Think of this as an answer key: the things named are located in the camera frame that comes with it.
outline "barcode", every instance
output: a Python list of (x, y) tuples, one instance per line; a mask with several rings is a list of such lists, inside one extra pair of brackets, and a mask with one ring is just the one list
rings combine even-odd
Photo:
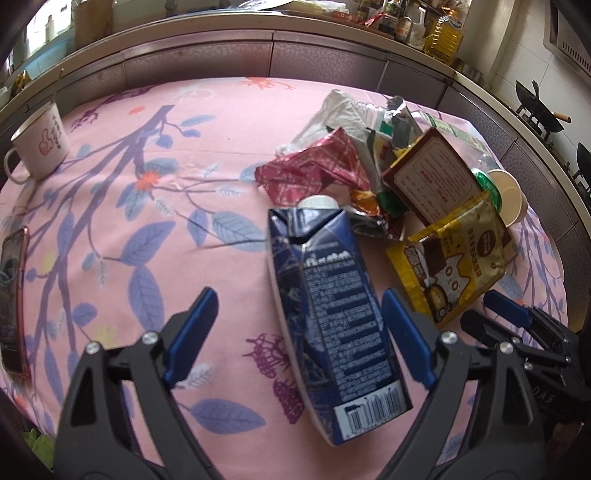
[(343, 440), (386, 423), (406, 411), (400, 380), (335, 408)]

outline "phone screen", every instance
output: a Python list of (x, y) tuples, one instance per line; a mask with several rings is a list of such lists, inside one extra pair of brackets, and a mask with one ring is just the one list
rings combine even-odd
[(22, 275), (28, 229), (7, 237), (0, 257), (0, 354), (6, 371), (28, 376), (22, 332)]

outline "bottle cap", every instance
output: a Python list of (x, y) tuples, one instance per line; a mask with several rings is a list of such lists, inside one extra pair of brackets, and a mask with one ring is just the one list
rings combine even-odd
[(314, 208), (318, 210), (332, 210), (339, 208), (339, 202), (328, 195), (312, 195), (298, 203), (298, 208)]

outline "table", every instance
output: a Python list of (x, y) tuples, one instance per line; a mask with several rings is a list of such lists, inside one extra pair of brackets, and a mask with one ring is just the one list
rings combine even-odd
[[(289, 369), (268, 283), (271, 203), (254, 183), (256, 166), (291, 141), (332, 88), (236, 78), (115, 94), (64, 118), (71, 151), (54, 174), (37, 184), (5, 185), (3, 235), (21, 224), (31, 229), (24, 330), (33, 376), (21, 384), (0, 371), (0, 385), (42, 431), (56, 432), (86, 342), (106, 348), (135, 342), (211, 286), (219, 293), (218, 319), (174, 396), (225, 478), (377, 477), (418, 413), (424, 389), (403, 368), (411, 412), (343, 446), (325, 443)], [(386, 102), (377, 93), (341, 89), (359, 101)], [(427, 111), (482, 138), (466, 121)], [(475, 166), (478, 157), (462, 152), (464, 145), (454, 144)], [(510, 230), (511, 259), (495, 288), (566, 324), (563, 280), (537, 215), (530, 208)], [(386, 243), (360, 243), (381, 297), (395, 281)], [(459, 331), (457, 321), (452, 328)], [(466, 389), (442, 459), (457, 452), (474, 391), (475, 385)], [(125, 394), (142, 450), (157, 459), (133, 387), (126, 385)]]

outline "blue beverage carton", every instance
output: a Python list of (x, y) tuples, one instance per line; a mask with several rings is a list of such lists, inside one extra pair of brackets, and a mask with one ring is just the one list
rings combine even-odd
[(269, 210), (287, 352), (316, 427), (340, 445), (412, 408), (346, 212), (316, 195)]

